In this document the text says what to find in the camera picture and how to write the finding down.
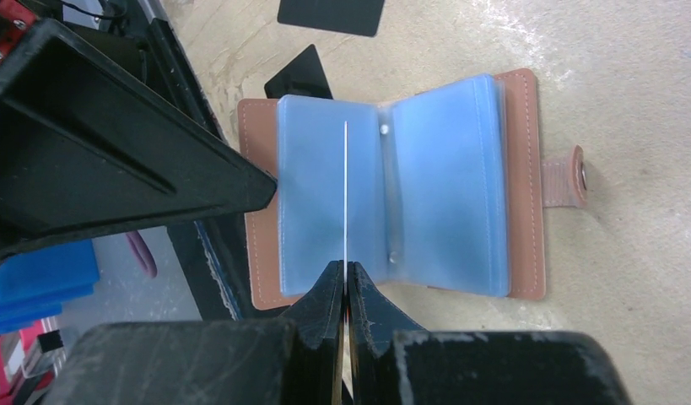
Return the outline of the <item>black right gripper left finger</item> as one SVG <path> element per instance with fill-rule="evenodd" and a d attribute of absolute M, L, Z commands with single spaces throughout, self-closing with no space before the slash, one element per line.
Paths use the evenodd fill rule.
<path fill-rule="evenodd" d="M 121 322 L 86 332 L 47 404 L 339 404 L 343 264 L 283 314 Z"/>

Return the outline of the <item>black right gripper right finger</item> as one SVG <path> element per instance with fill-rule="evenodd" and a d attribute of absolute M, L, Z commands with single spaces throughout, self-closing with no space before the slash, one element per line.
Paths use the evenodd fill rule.
<path fill-rule="evenodd" d="M 429 331 L 348 266 L 358 404 L 628 404 L 611 358 L 568 331 Z"/>

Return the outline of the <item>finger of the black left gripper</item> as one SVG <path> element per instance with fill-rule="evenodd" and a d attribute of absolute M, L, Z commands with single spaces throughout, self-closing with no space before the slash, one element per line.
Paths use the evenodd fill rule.
<path fill-rule="evenodd" d="M 0 262 L 265 208 L 275 180 L 65 25 L 0 66 Z"/>

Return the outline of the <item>pink leather card holder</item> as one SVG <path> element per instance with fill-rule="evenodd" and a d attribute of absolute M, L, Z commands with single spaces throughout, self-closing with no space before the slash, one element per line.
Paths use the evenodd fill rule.
<path fill-rule="evenodd" d="M 480 74 L 379 105 L 303 95 L 243 99 L 240 151 L 274 175 L 245 216 L 251 303 L 293 304 L 343 259 L 348 122 L 348 259 L 401 282 L 540 300 L 543 211 L 586 205 L 583 151 L 540 156 L 537 78 Z"/>

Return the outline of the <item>single black card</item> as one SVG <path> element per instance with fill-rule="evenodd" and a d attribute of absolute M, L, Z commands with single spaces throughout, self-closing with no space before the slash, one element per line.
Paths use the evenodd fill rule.
<path fill-rule="evenodd" d="M 296 58 L 264 84 L 268 99 L 284 95 L 303 95 L 333 99 L 332 91 L 314 44 L 307 46 Z"/>
<path fill-rule="evenodd" d="M 384 0 L 281 0 L 280 24 L 350 35 L 376 36 Z"/>

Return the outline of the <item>black VIP card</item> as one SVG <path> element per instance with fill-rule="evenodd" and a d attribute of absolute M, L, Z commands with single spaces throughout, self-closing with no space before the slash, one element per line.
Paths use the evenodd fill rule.
<path fill-rule="evenodd" d="M 348 122 L 343 123 L 343 268 L 348 268 Z"/>

